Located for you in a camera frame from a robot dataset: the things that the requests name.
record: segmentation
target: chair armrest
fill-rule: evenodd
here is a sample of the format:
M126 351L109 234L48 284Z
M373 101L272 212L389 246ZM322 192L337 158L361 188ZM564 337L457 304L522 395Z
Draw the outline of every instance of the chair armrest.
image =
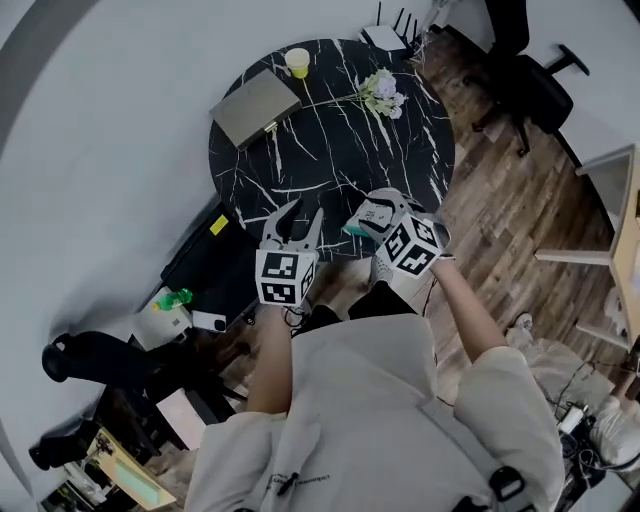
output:
M547 66L546 69L549 73L553 75L554 73L557 73L558 71L571 66L572 64L575 64L585 75L589 76L591 74L591 71L589 71L589 68L586 66L586 64L582 62L582 60L580 60L580 58L578 58L575 53L569 50L569 48L567 48L563 44L559 44L558 48L563 53L563 55L557 61Z

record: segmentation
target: yellow cup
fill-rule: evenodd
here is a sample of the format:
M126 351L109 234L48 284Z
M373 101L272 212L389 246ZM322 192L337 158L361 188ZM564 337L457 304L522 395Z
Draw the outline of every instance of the yellow cup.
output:
M284 55L284 61L296 78L304 78L309 74L311 57L309 56L309 52L304 48L293 48L289 50Z

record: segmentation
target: table leg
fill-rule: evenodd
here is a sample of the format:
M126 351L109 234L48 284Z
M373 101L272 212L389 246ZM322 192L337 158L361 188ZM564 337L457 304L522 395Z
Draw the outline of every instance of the table leg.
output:
M606 329L599 329L598 327L594 327L589 324L581 324L581 323L576 324L576 329L584 333L591 334L591 336L595 336L596 338L600 338L601 340L604 340L607 343L611 343L612 345L621 347L625 349L627 352L629 351L628 340L616 334L612 334Z
M557 251L540 249L535 257L541 261L560 261L564 263L585 263L587 265L609 265L611 255L609 251Z

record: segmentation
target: green bottle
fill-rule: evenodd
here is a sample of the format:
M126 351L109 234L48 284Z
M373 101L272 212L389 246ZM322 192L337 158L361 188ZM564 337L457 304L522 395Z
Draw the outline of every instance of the green bottle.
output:
M186 288L178 290L177 292L167 293L160 300L151 304L151 309L154 311L171 311L173 308L182 306L183 304L189 304L193 299L193 293Z

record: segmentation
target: fiducial marker cube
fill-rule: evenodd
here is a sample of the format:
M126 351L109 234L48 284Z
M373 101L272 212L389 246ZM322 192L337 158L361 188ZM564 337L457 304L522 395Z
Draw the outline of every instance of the fiducial marker cube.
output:
M317 253L258 249L256 287L262 304L299 306L315 278Z
M418 279L442 254L433 222L406 213L376 251L394 270Z

